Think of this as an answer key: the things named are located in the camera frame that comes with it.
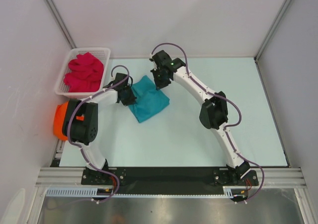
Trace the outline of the teal t shirt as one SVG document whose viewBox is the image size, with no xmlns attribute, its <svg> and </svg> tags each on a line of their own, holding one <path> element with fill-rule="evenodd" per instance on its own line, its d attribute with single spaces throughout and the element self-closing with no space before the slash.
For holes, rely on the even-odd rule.
<svg viewBox="0 0 318 224">
<path fill-rule="evenodd" d="M 161 90 L 156 90 L 147 75 L 132 85 L 132 91 L 137 99 L 135 104 L 128 107 L 139 123 L 152 118 L 170 103 L 170 99 Z"/>
</svg>

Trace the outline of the white plastic basket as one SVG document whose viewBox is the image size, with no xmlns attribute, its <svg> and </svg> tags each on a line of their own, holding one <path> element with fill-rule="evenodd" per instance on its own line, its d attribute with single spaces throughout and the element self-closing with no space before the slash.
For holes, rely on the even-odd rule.
<svg viewBox="0 0 318 224">
<path fill-rule="evenodd" d="M 58 79 L 57 79 L 55 87 L 54 87 L 54 91 L 57 95 L 63 95 L 63 96 L 66 96 L 68 98 L 82 99 L 82 98 L 86 98 L 86 97 L 94 94 L 95 92 L 97 92 L 97 91 L 95 91 L 95 92 L 69 92 L 69 87 L 66 86 L 64 83 L 65 75 L 71 71 L 68 68 L 69 61 L 76 59 L 77 55 L 79 55 L 79 54 L 83 55 L 87 52 L 91 53 L 93 56 L 95 56 L 97 59 L 99 59 L 104 65 L 104 72 L 102 75 L 101 85 L 100 85 L 99 90 L 102 89 L 103 84 L 104 84 L 104 80 L 105 80 L 105 76 L 106 76 L 109 58 L 110 58 L 110 49 L 102 48 L 102 47 L 76 48 L 76 49 L 72 49 L 68 53 L 68 55 L 66 56 L 66 58 L 64 60 L 60 74 L 58 76 Z"/>
</svg>

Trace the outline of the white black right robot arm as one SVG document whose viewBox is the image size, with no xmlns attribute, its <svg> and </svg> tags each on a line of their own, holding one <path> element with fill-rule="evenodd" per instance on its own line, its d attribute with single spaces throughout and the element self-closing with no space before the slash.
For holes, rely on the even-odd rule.
<svg viewBox="0 0 318 224">
<path fill-rule="evenodd" d="M 227 98 L 223 92 L 214 92 L 188 69 L 180 58 L 171 59 L 154 55 L 150 58 L 154 63 L 151 73 L 154 76 L 156 89 L 160 90 L 172 81 L 184 87 L 201 106 L 199 120 L 208 130 L 211 130 L 219 142 L 227 159 L 229 179 L 235 185 L 241 185 L 250 172 L 250 164 L 242 157 L 228 124 Z"/>
</svg>

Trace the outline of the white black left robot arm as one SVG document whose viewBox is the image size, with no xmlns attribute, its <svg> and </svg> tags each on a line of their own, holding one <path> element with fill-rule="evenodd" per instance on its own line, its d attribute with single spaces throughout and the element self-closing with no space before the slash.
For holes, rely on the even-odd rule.
<svg viewBox="0 0 318 224">
<path fill-rule="evenodd" d="M 123 85 L 103 88 L 88 98 L 71 99 L 68 102 L 62 131 L 68 142 L 79 149 L 86 168 L 94 170 L 92 177 L 99 184 L 106 183 L 110 178 L 107 159 L 93 142 L 98 133 L 99 105 L 106 107 L 122 103 L 127 106 L 135 104 L 136 99 L 132 86 Z"/>
</svg>

